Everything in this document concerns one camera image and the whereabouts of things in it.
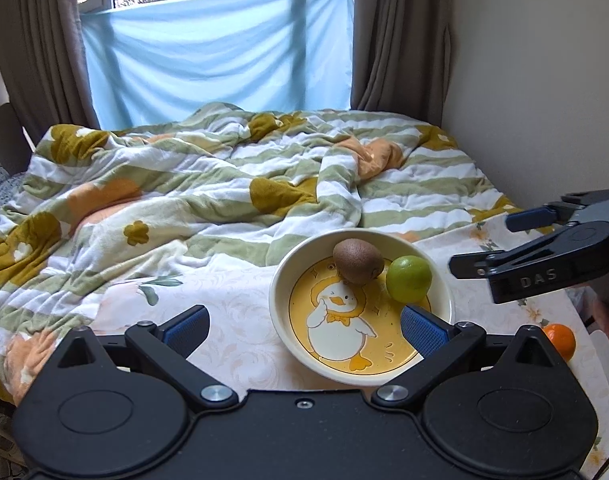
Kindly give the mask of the green lime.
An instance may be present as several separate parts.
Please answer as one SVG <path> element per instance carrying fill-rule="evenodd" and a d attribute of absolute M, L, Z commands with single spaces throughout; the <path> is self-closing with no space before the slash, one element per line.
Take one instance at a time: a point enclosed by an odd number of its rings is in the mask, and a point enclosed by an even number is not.
<path fill-rule="evenodd" d="M 419 304 L 433 282 L 429 263 L 417 256 L 402 256 L 390 263 L 386 274 L 387 292 L 401 304 Z"/>

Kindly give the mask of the small orange mandarin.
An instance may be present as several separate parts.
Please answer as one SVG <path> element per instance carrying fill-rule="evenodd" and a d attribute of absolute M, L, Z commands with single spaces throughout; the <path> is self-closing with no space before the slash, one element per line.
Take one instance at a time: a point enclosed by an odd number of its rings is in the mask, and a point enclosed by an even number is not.
<path fill-rule="evenodd" d="M 559 352 L 565 362 L 569 362 L 577 348 L 574 331 L 564 324 L 547 324 L 543 329 L 554 348 Z"/>

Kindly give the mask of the white floral tablecloth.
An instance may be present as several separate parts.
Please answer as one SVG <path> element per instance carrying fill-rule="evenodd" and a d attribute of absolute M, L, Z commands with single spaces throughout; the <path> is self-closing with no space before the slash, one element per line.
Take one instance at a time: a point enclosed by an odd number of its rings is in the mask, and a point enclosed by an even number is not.
<path fill-rule="evenodd" d="M 511 249 L 531 240 L 530 233 L 506 229 L 495 216 L 415 244 L 377 242 L 387 261 L 414 250 L 435 264 L 433 281 L 452 295 L 450 314 L 491 333 L 509 334 L 524 324 L 561 324 L 575 334 L 570 365 L 599 415 L 599 433 L 583 464 L 595 474 L 609 457 L 609 348 L 596 328 L 585 328 L 592 292 L 568 292 L 495 304 L 488 286 L 459 281 L 448 271 L 460 252 Z M 400 330 L 400 304 L 389 296 L 383 278 L 365 285 L 341 281 L 331 245 L 304 250 L 299 269 L 286 276 L 277 266 L 257 266 L 229 255 L 180 259 L 146 266 L 111 283 L 99 301 L 92 327 L 117 335 L 140 321 L 162 323 L 193 304 L 209 311 L 211 328 L 193 362 L 239 394 L 250 389 L 324 389 L 329 370 L 351 378 L 397 372 L 415 358 Z"/>

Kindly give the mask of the cream duck pattern bowl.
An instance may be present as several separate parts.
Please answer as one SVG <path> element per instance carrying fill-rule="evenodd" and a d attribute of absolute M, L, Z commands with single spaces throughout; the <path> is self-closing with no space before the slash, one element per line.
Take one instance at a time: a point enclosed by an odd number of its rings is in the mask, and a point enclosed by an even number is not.
<path fill-rule="evenodd" d="M 365 285 L 343 282 L 333 248 L 346 238 L 373 244 L 386 264 L 407 255 L 429 258 L 401 237 L 377 231 L 310 237 L 278 266 L 269 311 L 280 340 L 303 366 L 333 382 L 376 387 L 422 357 L 402 335 L 402 304 L 389 297 L 385 273 Z"/>

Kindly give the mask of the brown kiwi fruit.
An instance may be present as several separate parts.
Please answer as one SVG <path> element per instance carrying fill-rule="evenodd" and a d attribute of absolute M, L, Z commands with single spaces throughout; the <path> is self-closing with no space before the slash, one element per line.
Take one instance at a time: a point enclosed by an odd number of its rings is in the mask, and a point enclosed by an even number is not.
<path fill-rule="evenodd" d="M 343 279 L 355 285 L 370 283 L 385 268 L 382 253 L 373 244 L 359 238 L 346 238 L 336 244 L 333 259 Z"/>

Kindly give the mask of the striped floral quilt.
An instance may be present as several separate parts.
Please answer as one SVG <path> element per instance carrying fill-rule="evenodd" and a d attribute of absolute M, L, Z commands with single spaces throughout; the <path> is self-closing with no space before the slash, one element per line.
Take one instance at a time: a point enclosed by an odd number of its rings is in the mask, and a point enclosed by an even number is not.
<path fill-rule="evenodd" d="M 0 399 L 18 403 L 65 334 L 120 334 L 203 304 L 193 362 L 238 391 L 314 389 L 270 320 L 276 267 L 308 238 L 364 228 L 483 238 L 511 211 L 440 128 L 369 112 L 223 103 L 122 131 L 49 128 L 0 206 Z"/>

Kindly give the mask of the brown right curtain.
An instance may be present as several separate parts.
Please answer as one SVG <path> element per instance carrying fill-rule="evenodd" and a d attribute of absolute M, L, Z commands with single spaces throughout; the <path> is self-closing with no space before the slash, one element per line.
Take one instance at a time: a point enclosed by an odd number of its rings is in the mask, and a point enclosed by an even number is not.
<path fill-rule="evenodd" d="M 440 125 L 451 0 L 355 0 L 351 107 Z"/>

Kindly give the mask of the brown curtain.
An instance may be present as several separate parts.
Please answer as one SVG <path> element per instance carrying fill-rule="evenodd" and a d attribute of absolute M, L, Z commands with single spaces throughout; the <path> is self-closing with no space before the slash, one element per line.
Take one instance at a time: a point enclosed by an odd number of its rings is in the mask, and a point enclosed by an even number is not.
<path fill-rule="evenodd" d="M 77 0 L 0 0 L 0 71 L 33 141 L 58 124 L 99 127 Z"/>
<path fill-rule="evenodd" d="M 355 0 L 351 107 L 440 125 L 451 0 Z"/>

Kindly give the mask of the grey bed headboard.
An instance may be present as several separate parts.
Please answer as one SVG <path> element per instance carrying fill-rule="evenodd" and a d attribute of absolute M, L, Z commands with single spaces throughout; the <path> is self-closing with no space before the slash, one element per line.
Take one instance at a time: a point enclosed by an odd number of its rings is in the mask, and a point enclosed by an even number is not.
<path fill-rule="evenodd" d="M 9 174 L 24 172 L 31 158 L 30 144 L 9 103 L 0 106 L 0 166 Z"/>

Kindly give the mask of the light blue window sheet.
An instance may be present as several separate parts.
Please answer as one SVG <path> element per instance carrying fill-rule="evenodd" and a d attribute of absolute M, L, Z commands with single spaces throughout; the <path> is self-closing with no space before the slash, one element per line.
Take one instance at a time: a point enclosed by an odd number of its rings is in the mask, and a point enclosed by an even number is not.
<path fill-rule="evenodd" d="M 84 14 L 99 122 L 177 122 L 211 102 L 345 110 L 353 15 L 355 0 L 168 0 Z"/>

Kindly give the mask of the brown left curtain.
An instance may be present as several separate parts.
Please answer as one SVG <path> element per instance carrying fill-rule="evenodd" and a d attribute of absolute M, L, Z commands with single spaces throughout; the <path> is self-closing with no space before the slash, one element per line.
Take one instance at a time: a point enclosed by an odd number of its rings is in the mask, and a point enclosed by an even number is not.
<path fill-rule="evenodd" d="M 0 71 L 33 141 L 58 124 L 99 127 L 77 0 L 0 0 Z"/>

